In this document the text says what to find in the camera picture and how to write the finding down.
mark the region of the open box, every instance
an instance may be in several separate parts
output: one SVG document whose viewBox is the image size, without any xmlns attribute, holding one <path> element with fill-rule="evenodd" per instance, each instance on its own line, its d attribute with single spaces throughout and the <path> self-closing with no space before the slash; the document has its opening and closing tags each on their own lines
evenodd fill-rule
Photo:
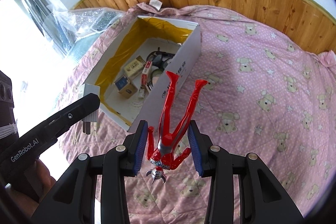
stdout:
<svg viewBox="0 0 336 224">
<path fill-rule="evenodd" d="M 124 98 L 118 93 L 114 81 L 124 74 L 123 68 L 130 61 L 137 56 L 146 60 L 158 47 L 160 51 L 175 53 L 166 70 L 180 76 L 177 95 L 201 54 L 199 25 L 178 19 L 135 18 L 106 49 L 84 82 L 100 86 L 100 109 L 128 132 L 134 133 L 140 120 L 148 121 L 155 129 L 158 127 L 170 80 L 163 73 L 144 99 L 139 99 L 137 94 Z M 139 89 L 141 75 L 132 83 Z"/>
</svg>

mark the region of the red action figure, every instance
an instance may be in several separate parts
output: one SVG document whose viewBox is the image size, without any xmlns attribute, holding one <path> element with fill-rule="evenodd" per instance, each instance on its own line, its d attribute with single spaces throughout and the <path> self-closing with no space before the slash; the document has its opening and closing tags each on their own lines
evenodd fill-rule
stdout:
<svg viewBox="0 0 336 224">
<path fill-rule="evenodd" d="M 177 125 L 173 133 L 169 132 L 170 127 L 170 109 L 173 104 L 176 83 L 179 76 L 170 71 L 166 72 L 170 78 L 170 86 L 168 89 L 166 101 L 163 105 L 163 110 L 160 118 L 159 124 L 159 141 L 157 143 L 157 148 L 154 150 L 154 137 L 153 137 L 153 127 L 148 127 L 148 152 L 147 159 L 155 165 L 153 170 L 149 170 L 146 176 L 152 174 L 153 182 L 157 179 L 162 178 L 163 183 L 166 182 L 166 175 L 163 170 L 175 170 L 181 162 L 187 158 L 191 152 L 191 149 L 186 148 L 181 155 L 174 159 L 174 151 L 176 146 L 179 144 L 181 138 L 186 133 L 191 117 L 194 114 L 197 100 L 201 91 L 208 81 L 206 80 L 196 80 L 195 89 L 190 97 L 189 104 L 185 111 L 182 120 Z"/>
</svg>

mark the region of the polka dot fabric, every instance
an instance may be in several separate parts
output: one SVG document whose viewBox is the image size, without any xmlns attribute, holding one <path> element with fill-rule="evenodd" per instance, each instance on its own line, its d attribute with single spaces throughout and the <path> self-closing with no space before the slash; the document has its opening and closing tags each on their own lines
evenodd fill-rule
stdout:
<svg viewBox="0 0 336 224">
<path fill-rule="evenodd" d="M 195 80 L 208 80 L 193 115 L 201 133 L 230 153 L 257 153 L 302 214 L 308 213 L 335 172 L 334 53 L 304 52 L 284 34 L 231 10 L 191 6 L 157 12 L 139 4 L 95 42 L 69 78 L 63 102 L 71 101 L 73 86 L 85 80 L 114 37 L 137 15 L 189 20 L 201 27 L 202 53 L 174 101 L 171 127 L 183 116 Z M 60 147 L 68 161 L 83 152 L 106 153 L 122 143 L 126 133 L 104 113 L 99 118 L 94 136 L 81 134 L 80 126 L 62 136 Z M 183 138 L 180 150 L 188 145 Z M 131 223 L 204 223 L 210 180 L 198 176 L 192 157 L 167 172 L 165 185 L 151 185 L 146 178 L 151 168 L 144 160 L 139 175 L 125 179 Z M 238 223 L 236 177 L 234 181 Z"/>
</svg>

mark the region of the brown packing tape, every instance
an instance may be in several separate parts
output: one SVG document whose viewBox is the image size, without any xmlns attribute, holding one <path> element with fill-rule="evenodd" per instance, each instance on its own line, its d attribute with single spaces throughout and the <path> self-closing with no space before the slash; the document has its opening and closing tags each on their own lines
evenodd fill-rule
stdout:
<svg viewBox="0 0 336 224">
<path fill-rule="evenodd" d="M 115 55 L 106 63 L 95 83 L 95 85 L 100 86 L 100 101 L 102 104 L 128 126 L 131 126 L 132 123 L 130 121 L 107 105 L 104 97 L 107 88 L 113 84 L 113 81 L 127 60 L 131 58 L 148 38 L 161 38 L 175 43 L 183 43 L 191 32 L 192 30 L 178 28 L 160 18 L 138 18 L 130 31 L 125 35 Z"/>
</svg>

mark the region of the toy figure's head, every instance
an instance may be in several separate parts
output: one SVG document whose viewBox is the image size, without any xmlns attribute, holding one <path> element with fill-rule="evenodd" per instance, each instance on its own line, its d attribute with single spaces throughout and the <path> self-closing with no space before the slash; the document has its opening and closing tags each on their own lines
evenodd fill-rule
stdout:
<svg viewBox="0 0 336 224">
<path fill-rule="evenodd" d="M 158 179 L 162 179 L 163 183 L 166 182 L 166 175 L 163 173 L 163 169 L 159 166 L 154 167 L 153 170 L 148 170 L 146 176 L 149 174 L 152 174 L 153 182 Z"/>
</svg>

